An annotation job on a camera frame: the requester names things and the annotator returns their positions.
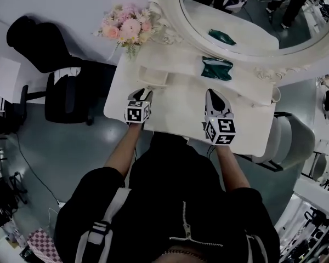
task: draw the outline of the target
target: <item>black cable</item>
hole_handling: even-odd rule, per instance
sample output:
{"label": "black cable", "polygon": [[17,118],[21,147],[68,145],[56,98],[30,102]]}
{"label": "black cable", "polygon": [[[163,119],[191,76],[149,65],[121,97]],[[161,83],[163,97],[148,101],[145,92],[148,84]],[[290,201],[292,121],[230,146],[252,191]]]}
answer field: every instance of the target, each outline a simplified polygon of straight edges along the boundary
{"label": "black cable", "polygon": [[270,1],[263,1],[263,0],[257,0],[258,2],[264,2],[264,3],[270,3],[270,2],[272,2],[272,0],[270,0]]}
{"label": "black cable", "polygon": [[211,145],[211,146],[208,148],[208,150],[207,150],[207,153],[206,153],[206,157],[207,157],[207,158],[208,158],[209,150],[211,149],[212,146],[213,146],[213,145]]}
{"label": "black cable", "polygon": [[20,144],[20,139],[19,139],[19,137],[18,137],[18,133],[15,133],[15,134],[16,134],[16,136],[17,136],[18,150],[20,151],[20,153],[21,153],[23,159],[26,161],[26,163],[27,163],[29,169],[32,171],[32,173],[34,174],[34,176],[40,181],[40,183],[41,183],[42,185],[44,185],[45,188],[51,193],[51,195],[54,197],[54,199],[56,200],[56,202],[57,202],[57,203],[60,203],[60,202],[57,200],[57,198],[55,197],[54,193],[49,189],[48,186],[45,185],[45,183],[44,183],[44,182],[38,177],[38,175],[37,175],[37,174],[34,172],[34,170],[32,169],[31,165],[29,164],[29,162],[27,161],[27,159],[25,158],[25,156],[24,156],[23,153],[22,153],[22,150],[21,150],[21,144]]}
{"label": "black cable", "polygon": [[212,151],[209,153],[208,158],[211,160],[211,154],[214,151],[215,147],[213,147]]}
{"label": "black cable", "polygon": [[252,22],[252,23],[254,24],[254,22],[253,22],[253,20],[252,20],[252,17],[251,17],[251,15],[249,14],[249,12],[245,9],[245,6],[242,7],[242,8],[245,10],[246,14],[247,14],[248,17],[250,18],[250,22]]}

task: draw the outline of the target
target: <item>round mirror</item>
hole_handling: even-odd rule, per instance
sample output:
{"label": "round mirror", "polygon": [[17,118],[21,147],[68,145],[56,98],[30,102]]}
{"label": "round mirror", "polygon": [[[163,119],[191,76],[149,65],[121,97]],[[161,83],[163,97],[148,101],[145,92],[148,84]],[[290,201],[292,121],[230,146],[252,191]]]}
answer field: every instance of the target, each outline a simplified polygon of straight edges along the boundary
{"label": "round mirror", "polygon": [[192,28],[230,52],[271,56],[313,46],[329,33],[329,0],[180,0]]}

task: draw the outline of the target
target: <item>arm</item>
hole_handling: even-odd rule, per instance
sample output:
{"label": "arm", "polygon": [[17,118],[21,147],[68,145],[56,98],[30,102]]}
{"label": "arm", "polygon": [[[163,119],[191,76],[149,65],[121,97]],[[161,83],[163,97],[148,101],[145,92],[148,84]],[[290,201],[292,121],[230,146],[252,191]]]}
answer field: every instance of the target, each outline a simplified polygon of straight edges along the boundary
{"label": "arm", "polygon": [[240,169],[230,147],[217,146],[216,151],[226,191],[230,192],[237,188],[250,188],[250,184]]}
{"label": "arm", "polygon": [[131,166],[140,132],[141,124],[130,124],[127,133],[118,143],[104,167],[117,169],[125,178]]}
{"label": "arm", "polygon": [[[268,262],[279,262],[279,237],[258,191],[251,189],[229,146],[216,146],[223,181],[229,200],[232,223],[247,233],[258,236],[266,250]],[[252,247],[255,258],[260,256],[260,248]]]}

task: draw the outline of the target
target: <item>forearm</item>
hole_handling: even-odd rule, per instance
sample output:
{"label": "forearm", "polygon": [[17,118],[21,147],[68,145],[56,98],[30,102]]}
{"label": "forearm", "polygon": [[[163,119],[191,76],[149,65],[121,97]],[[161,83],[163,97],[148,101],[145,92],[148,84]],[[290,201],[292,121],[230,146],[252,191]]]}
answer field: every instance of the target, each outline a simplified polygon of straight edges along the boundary
{"label": "forearm", "polygon": [[105,167],[117,169],[124,177],[127,176],[134,155],[134,149],[141,132],[141,124],[131,124],[127,133],[105,163]]}
{"label": "forearm", "polygon": [[223,182],[227,192],[237,188],[250,187],[245,174],[242,172],[234,154],[229,146],[217,146],[216,148]]}

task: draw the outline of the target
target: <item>chair wheel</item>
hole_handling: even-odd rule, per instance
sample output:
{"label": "chair wheel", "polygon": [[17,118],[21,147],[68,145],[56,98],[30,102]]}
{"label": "chair wheel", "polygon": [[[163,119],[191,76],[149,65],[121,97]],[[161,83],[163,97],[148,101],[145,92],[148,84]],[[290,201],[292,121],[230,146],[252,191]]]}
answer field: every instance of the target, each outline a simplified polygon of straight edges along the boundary
{"label": "chair wheel", "polygon": [[87,119],[87,121],[86,121],[87,125],[92,125],[93,123],[94,123],[94,119],[92,119],[92,118]]}

